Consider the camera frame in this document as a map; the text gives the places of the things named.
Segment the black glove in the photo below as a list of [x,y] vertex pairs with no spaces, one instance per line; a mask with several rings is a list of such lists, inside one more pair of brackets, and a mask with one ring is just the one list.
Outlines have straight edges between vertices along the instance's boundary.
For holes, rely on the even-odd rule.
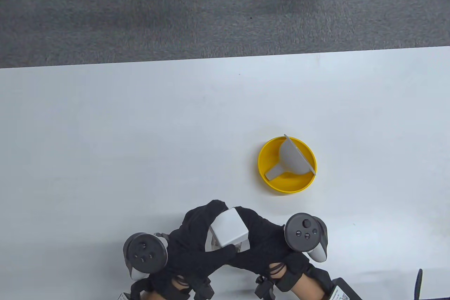
[[238,206],[236,211],[249,229],[250,249],[236,254],[228,265],[270,278],[269,265],[284,263],[298,278],[305,273],[316,279],[325,292],[331,291],[333,284],[328,272],[315,268],[302,252],[288,246],[284,239],[284,226],[271,223],[251,209]]
[[228,207],[224,202],[212,200],[185,215],[180,228],[169,234],[167,265],[148,277],[152,289],[164,296],[167,289],[173,290],[172,279],[177,279],[177,276],[182,276],[190,287],[193,287],[190,280],[206,282],[209,275],[236,256],[234,245],[205,252],[209,227],[226,210]]

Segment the label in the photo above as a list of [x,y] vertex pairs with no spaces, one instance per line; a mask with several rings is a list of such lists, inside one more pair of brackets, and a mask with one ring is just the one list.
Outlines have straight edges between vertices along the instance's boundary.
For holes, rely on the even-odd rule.
[[121,293],[117,300],[128,300],[128,298],[127,298],[127,296],[125,294]]
[[339,286],[336,286],[329,300],[350,300],[350,298]]

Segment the yellow bowl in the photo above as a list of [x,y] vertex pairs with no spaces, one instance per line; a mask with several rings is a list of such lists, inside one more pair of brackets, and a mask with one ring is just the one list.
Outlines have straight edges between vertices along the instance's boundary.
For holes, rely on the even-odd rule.
[[[317,162],[311,149],[309,149],[309,147],[299,139],[292,137],[290,138],[314,168],[314,171],[317,173]],[[281,176],[273,179],[272,181],[269,181],[265,177],[265,173],[278,163],[278,151],[285,139],[285,136],[277,137],[264,144],[258,156],[258,171],[262,179],[272,189],[282,193],[296,193],[303,191],[311,185],[315,178],[315,175],[312,172],[308,172],[302,175],[286,172]]]

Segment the white cube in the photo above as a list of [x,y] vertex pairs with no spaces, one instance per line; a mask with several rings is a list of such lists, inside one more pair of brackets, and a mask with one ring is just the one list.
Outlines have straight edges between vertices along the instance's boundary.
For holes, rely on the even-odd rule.
[[249,238],[249,229],[247,229],[235,208],[218,215],[211,224],[210,230],[219,247],[230,244],[239,245]]

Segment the black clamp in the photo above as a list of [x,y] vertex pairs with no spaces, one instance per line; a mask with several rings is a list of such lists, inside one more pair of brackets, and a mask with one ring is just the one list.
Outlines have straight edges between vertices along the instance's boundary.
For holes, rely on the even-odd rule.
[[258,286],[255,289],[255,294],[258,298],[262,300],[275,300],[275,294],[274,294],[274,285],[272,279],[268,279],[262,275],[260,275],[256,279],[256,283]]

